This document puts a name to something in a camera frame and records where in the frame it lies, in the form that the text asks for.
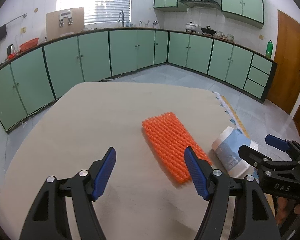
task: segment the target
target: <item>sink faucet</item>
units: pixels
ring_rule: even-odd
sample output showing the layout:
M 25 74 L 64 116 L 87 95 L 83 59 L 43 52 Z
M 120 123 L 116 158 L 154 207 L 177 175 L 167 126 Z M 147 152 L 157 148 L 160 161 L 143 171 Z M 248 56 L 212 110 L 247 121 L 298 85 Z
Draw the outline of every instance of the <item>sink faucet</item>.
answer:
M 121 25 L 121 27 L 123 28 L 123 27 L 124 27 L 124 15 L 123 15 L 123 10 L 120 11 L 120 13 L 119 13 L 119 18 L 118 18 L 117 22 L 118 22 L 118 23 L 120 22 L 120 15 L 121 15 L 121 12 L 122 12 L 122 25 Z

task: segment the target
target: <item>floor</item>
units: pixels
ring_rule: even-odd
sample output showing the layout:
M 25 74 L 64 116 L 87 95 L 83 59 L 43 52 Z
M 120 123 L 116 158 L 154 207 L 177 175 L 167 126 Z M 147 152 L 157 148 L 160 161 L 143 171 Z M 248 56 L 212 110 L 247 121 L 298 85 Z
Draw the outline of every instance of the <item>floor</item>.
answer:
M 300 142 L 291 116 L 270 101 L 266 100 L 264 104 L 261 104 L 226 85 L 181 68 L 162 65 L 120 77 L 111 82 L 160 83 L 218 92 L 229 101 L 251 139 L 259 144 L 259 152 L 274 161 L 290 161 L 290 158 L 286 153 L 266 145 L 265 136 L 267 134 Z M 8 135 L 5 171 L 23 140 L 47 111 L 48 109 L 45 109 L 35 115 Z

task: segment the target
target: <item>table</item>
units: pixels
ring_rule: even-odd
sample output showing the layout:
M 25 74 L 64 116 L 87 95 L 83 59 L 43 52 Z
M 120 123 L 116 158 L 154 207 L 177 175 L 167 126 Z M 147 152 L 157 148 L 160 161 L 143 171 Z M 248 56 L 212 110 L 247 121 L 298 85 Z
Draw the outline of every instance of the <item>table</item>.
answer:
M 67 92 L 23 141 L 0 190 L 0 225 L 19 239 L 45 179 L 69 178 L 114 147 L 117 161 L 104 195 L 93 205 L 108 240 L 191 239 L 208 202 L 192 182 L 177 184 L 156 158 L 142 131 L 148 117 L 174 112 L 214 163 L 213 141 L 229 116 L 207 90 L 122 82 L 81 83 Z M 71 198 L 67 212 L 73 240 L 80 239 Z M 234 198 L 223 238 L 231 227 Z

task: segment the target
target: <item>green bottle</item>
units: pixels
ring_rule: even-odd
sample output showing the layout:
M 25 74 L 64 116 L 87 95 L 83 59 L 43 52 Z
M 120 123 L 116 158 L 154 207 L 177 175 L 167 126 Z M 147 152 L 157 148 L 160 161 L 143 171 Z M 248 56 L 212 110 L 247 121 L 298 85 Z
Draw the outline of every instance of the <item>green bottle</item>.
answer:
M 267 45 L 267 51 L 266 51 L 266 57 L 267 58 L 271 58 L 272 50 L 273 50 L 273 44 L 272 44 L 272 41 L 269 41 L 268 45 Z

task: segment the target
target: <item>dark cloth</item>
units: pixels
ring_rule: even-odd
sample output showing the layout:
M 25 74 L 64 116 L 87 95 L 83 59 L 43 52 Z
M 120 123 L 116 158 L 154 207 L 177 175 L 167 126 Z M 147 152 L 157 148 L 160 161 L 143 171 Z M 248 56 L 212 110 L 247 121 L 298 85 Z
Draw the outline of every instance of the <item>dark cloth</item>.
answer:
M 0 41 L 5 37 L 7 36 L 7 25 L 2 25 L 0 27 Z

